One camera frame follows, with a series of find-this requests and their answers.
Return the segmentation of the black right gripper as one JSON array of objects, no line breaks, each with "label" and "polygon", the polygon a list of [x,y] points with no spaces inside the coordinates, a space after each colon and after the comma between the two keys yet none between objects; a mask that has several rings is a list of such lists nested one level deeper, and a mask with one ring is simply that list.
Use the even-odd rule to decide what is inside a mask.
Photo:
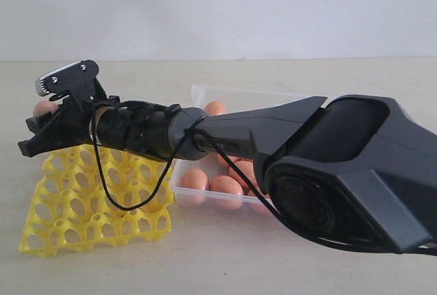
[{"label": "black right gripper", "polygon": [[18,142],[18,148],[25,157],[91,144],[91,120],[98,110],[112,109],[119,104],[119,96],[106,99],[97,95],[78,99],[74,96],[64,98],[55,112],[29,117],[25,123],[32,138]]}]

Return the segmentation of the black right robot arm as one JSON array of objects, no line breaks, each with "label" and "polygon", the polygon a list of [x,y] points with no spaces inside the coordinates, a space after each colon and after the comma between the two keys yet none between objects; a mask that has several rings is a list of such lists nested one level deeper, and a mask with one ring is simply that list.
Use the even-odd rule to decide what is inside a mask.
[{"label": "black right robot arm", "polygon": [[66,99],[27,120],[21,153],[81,144],[170,163],[252,160],[255,194],[299,236],[359,253],[436,254],[436,135],[392,98],[312,96],[210,116],[141,101]]}]

